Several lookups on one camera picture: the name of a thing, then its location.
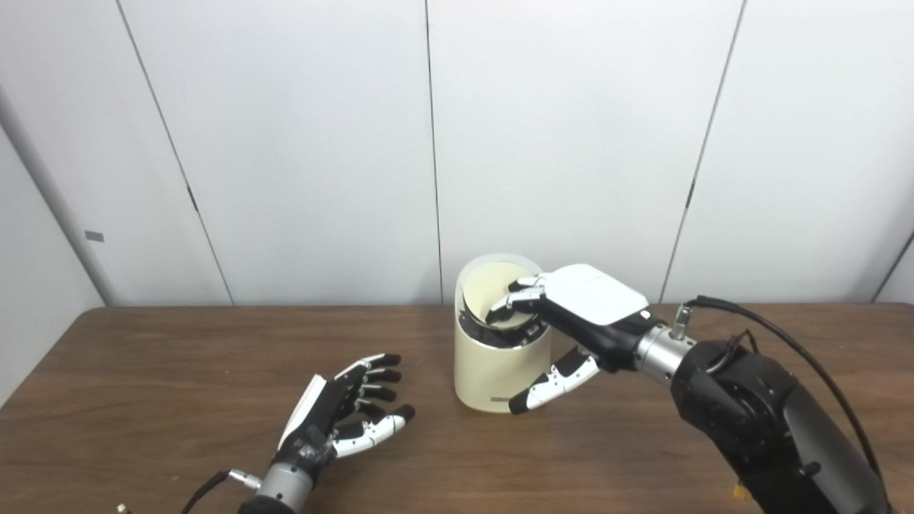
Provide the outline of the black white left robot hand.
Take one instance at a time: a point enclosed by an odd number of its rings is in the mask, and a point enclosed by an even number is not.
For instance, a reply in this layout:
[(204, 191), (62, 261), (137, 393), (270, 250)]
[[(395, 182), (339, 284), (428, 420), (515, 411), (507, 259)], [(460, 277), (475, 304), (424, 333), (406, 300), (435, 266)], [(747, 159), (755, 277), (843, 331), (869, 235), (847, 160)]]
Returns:
[(376, 404), (397, 400), (386, 384), (402, 379), (395, 369), (399, 364), (401, 356), (382, 353), (356, 359), (332, 378), (312, 377), (271, 464), (288, 464), (317, 476), (333, 459), (365, 452), (403, 430), (416, 415), (413, 406), (386, 412)]

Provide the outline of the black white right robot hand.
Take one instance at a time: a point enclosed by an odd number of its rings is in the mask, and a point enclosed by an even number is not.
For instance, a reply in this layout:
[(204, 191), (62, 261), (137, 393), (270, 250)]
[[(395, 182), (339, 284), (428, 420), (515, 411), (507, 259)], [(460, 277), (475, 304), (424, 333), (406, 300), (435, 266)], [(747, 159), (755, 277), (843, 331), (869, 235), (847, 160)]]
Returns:
[(531, 313), (578, 345), (509, 400), (510, 413), (534, 410), (569, 393), (598, 372), (636, 371), (636, 349), (660, 324), (648, 299), (588, 264), (519, 278), (484, 318), (493, 324)]

